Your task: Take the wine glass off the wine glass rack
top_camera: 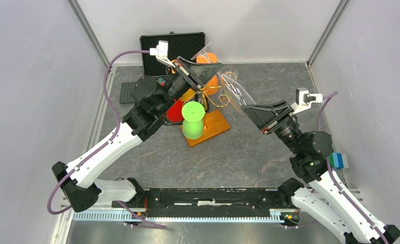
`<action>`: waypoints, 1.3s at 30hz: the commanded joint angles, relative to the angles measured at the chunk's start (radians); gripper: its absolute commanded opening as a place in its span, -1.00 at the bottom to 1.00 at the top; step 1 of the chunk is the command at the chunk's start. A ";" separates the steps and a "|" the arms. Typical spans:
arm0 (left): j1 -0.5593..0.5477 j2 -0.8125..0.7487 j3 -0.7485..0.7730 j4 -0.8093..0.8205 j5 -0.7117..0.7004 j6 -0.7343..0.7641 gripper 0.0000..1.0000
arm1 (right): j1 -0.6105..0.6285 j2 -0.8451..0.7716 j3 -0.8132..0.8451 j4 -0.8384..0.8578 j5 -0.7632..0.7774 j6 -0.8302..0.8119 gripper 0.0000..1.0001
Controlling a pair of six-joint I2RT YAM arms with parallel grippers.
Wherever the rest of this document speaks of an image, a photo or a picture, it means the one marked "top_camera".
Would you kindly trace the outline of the clear wine glass front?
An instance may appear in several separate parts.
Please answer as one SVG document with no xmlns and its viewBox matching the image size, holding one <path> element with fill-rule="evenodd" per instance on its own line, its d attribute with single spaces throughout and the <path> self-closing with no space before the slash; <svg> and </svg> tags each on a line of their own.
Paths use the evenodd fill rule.
<svg viewBox="0 0 400 244">
<path fill-rule="evenodd" d="M 248 91 L 238 82 L 238 71 L 232 66 L 225 66 L 218 72 L 221 88 L 229 103 L 242 113 L 242 106 L 253 106 L 255 100 Z"/>
</svg>

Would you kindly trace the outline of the clear wine glass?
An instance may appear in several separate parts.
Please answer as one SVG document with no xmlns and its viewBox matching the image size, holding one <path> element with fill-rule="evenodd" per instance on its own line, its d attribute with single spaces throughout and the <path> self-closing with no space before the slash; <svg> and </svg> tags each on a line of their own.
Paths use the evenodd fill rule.
<svg viewBox="0 0 400 244">
<path fill-rule="evenodd" d="M 196 60 L 199 56 L 205 58 L 207 60 L 208 63 L 211 62 L 210 58 L 207 55 L 207 51 L 208 48 L 210 47 L 210 45 L 212 44 L 212 42 L 208 42 L 202 49 L 200 49 L 192 58 L 191 60 Z"/>
<path fill-rule="evenodd" d="M 221 88 L 229 103 L 242 113 L 242 106 L 253 106 L 255 100 L 248 91 L 238 82 L 238 71 L 232 66 L 225 66 L 218 72 Z"/>
</svg>

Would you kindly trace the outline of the clear wine glass back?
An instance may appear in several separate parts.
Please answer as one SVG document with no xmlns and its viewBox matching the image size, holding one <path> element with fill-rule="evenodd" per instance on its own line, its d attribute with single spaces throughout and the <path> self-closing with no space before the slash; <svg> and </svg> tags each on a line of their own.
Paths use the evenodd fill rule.
<svg viewBox="0 0 400 244">
<path fill-rule="evenodd" d="M 212 44 L 212 42 L 208 42 L 202 49 L 200 49 L 192 58 L 191 60 L 196 60 L 199 56 L 205 58 L 207 60 L 208 63 L 211 62 L 210 58 L 207 55 L 207 51 L 208 48 L 210 47 L 210 45 Z"/>
</svg>

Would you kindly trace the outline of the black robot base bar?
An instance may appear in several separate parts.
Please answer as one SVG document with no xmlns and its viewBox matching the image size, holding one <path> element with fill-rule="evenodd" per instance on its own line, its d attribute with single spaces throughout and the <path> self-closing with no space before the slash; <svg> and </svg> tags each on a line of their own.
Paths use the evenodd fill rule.
<svg viewBox="0 0 400 244">
<path fill-rule="evenodd" d="M 264 217 L 287 208 L 279 192 L 267 188 L 150 188 L 125 202 L 147 217 Z"/>
</svg>

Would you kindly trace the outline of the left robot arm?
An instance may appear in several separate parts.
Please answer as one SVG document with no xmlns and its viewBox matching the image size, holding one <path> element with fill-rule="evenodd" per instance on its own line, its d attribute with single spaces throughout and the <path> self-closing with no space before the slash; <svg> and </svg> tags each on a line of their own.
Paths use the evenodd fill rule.
<svg viewBox="0 0 400 244">
<path fill-rule="evenodd" d="M 178 57 L 174 70 L 159 84 L 143 76 L 135 84 L 131 110 L 117 119 L 116 128 L 79 158 L 65 164 L 57 162 L 52 171 L 74 212 L 96 203 L 122 201 L 131 207 L 143 203 L 144 194 L 133 179 L 101 180 L 99 175 L 129 150 L 151 137 L 163 124 L 164 115 L 189 89 L 204 88 L 223 67 L 222 63 L 198 64 Z"/>
</svg>

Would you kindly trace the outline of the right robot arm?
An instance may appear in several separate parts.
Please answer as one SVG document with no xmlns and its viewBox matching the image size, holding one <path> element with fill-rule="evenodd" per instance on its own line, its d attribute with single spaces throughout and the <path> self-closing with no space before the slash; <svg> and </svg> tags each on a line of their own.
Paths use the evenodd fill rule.
<svg viewBox="0 0 400 244">
<path fill-rule="evenodd" d="M 384 224 L 369 212 L 331 170 L 329 157 L 334 150 L 330 134 L 303 132 L 285 101 L 268 106 L 244 105 L 241 110 L 264 135 L 277 135 L 294 154 L 290 163 L 296 176 L 321 195 L 317 198 L 291 178 L 279 187 L 281 206 L 304 210 L 341 243 L 394 243 L 400 237 L 395 225 Z"/>
</svg>

